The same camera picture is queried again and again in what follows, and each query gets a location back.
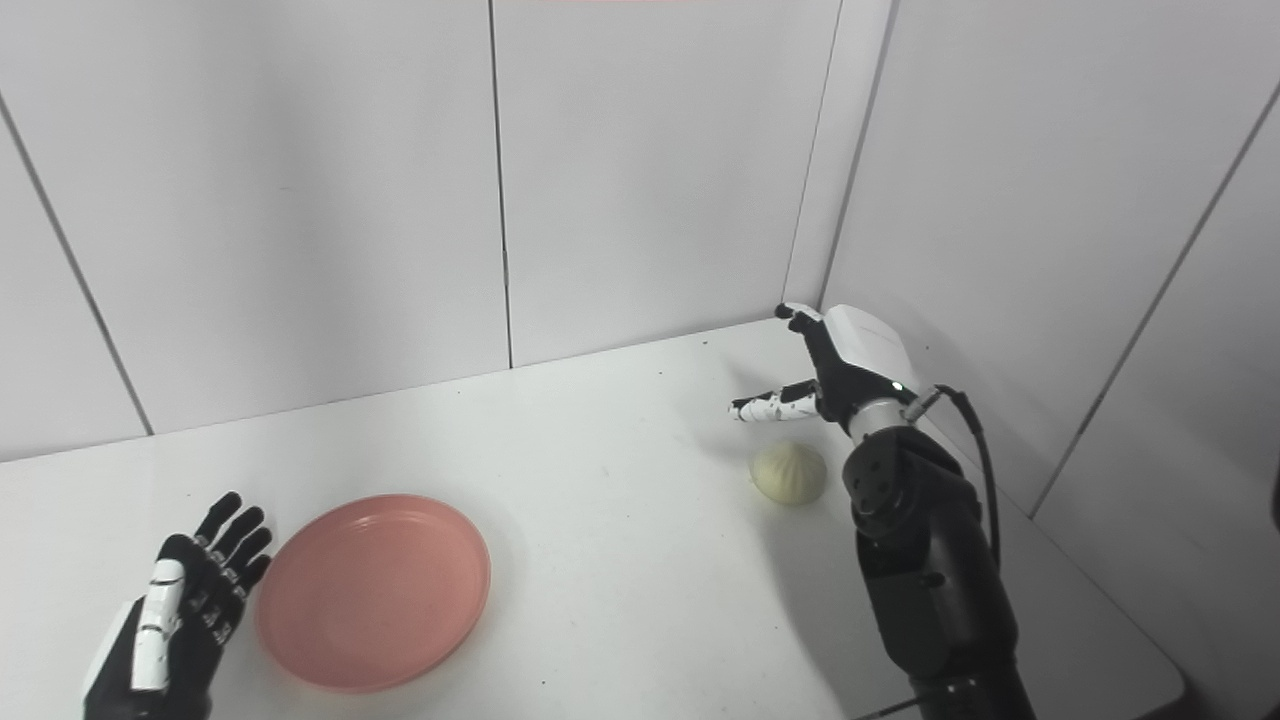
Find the robotic hand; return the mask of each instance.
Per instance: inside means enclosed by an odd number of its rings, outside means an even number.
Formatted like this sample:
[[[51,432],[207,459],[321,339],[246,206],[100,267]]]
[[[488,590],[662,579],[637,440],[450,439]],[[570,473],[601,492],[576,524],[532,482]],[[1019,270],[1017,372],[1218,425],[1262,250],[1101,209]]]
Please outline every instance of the robotic hand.
[[[920,392],[897,333],[837,305],[826,315],[796,304],[778,318],[804,337],[817,377],[730,404],[739,420],[819,415],[850,439],[842,470],[858,527],[858,562],[890,659],[915,689],[925,720],[1033,720],[1018,675],[1018,624],[1000,580],[991,457],[968,397],[947,386]],[[915,423],[948,396],[978,441],[982,503],[960,464]]]
[[[223,647],[270,562],[260,555],[271,542],[261,507],[242,512],[218,538],[239,507],[229,492],[195,536],[170,536],[160,547],[147,593],[120,610],[93,661],[84,720],[209,717]]]

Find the black cable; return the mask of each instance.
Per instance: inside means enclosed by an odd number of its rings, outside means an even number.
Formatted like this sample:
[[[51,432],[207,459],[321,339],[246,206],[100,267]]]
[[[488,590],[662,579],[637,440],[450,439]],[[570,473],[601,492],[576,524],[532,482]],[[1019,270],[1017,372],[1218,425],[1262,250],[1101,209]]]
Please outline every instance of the black cable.
[[[978,414],[969,402],[969,396],[950,386],[936,386],[951,400],[951,404],[960,411],[965,425],[973,433],[973,439],[978,443],[978,457],[982,460],[982,484],[987,493],[987,525],[991,537],[991,557],[1000,569],[1000,511],[996,509],[996,473],[991,469],[991,451],[987,450],[987,436],[978,421]]]

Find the white wall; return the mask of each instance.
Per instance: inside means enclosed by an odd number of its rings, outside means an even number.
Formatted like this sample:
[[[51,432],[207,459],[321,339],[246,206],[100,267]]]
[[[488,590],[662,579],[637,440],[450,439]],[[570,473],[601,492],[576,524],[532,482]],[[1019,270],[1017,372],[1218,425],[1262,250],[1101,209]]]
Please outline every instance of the white wall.
[[[1271,1],[901,3],[823,301],[969,391],[1024,510],[1257,117],[1276,37]]]
[[[142,434],[0,122],[0,461]]]
[[[156,430],[507,366],[485,3],[13,0],[0,87]]]
[[[1240,720],[1280,702],[1277,188],[1272,111],[1036,519]]]
[[[494,3],[517,365],[781,301],[838,5]]]

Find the robotic finger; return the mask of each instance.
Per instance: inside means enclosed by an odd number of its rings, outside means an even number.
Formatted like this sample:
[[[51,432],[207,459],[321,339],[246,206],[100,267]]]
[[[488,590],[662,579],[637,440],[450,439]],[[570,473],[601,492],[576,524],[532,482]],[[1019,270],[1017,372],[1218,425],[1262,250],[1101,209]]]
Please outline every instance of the robotic finger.
[[[728,414],[744,423],[797,420],[818,415],[818,382],[804,380],[730,402]]]

